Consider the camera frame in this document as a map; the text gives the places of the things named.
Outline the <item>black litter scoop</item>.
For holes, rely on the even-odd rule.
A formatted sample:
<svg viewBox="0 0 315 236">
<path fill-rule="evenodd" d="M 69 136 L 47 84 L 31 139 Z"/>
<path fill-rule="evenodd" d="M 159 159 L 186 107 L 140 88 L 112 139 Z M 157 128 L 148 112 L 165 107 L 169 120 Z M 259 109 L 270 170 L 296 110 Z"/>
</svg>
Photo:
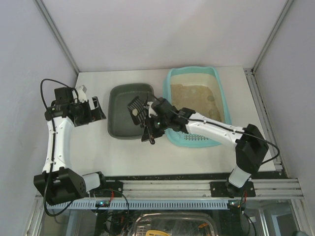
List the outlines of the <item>black litter scoop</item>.
<svg viewBox="0 0 315 236">
<path fill-rule="evenodd" d="M 136 96 L 130 103 L 127 105 L 127 109 L 131 116 L 131 119 L 135 125 L 140 125 L 139 114 L 147 112 L 148 114 L 148 97 L 145 101 L 142 101 L 139 96 Z M 134 109 L 138 110 L 138 115 L 134 116 L 132 111 Z"/>
</svg>

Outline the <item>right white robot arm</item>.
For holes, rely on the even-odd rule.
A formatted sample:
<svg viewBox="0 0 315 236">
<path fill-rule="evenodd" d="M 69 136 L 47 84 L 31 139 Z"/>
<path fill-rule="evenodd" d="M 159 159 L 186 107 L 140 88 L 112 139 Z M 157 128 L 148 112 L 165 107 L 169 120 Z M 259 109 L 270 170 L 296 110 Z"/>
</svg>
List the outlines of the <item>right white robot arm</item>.
<svg viewBox="0 0 315 236">
<path fill-rule="evenodd" d="M 172 129 L 203 136 L 232 149 L 236 166 L 225 182 L 225 192 L 231 198 L 243 194 L 248 180 L 258 172 L 269 150 L 259 129 L 252 124 L 247 127 L 232 126 L 188 108 L 177 110 L 175 107 L 159 109 L 145 106 L 143 112 L 145 116 L 140 122 L 145 128 L 142 141 L 154 144 L 166 129 Z"/>
</svg>

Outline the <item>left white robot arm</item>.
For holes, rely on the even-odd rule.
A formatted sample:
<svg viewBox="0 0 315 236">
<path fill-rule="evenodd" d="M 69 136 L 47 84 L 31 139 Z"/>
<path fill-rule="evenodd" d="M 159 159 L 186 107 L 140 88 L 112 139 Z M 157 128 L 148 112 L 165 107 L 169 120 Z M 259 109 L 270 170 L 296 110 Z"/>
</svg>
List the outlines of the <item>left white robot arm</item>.
<svg viewBox="0 0 315 236">
<path fill-rule="evenodd" d="M 70 143 L 75 127 L 105 119 L 99 100 L 92 101 L 59 98 L 45 112 L 49 139 L 42 173 L 33 183 L 49 205 L 81 199 L 101 187 L 101 172 L 79 175 L 72 169 Z"/>
</svg>

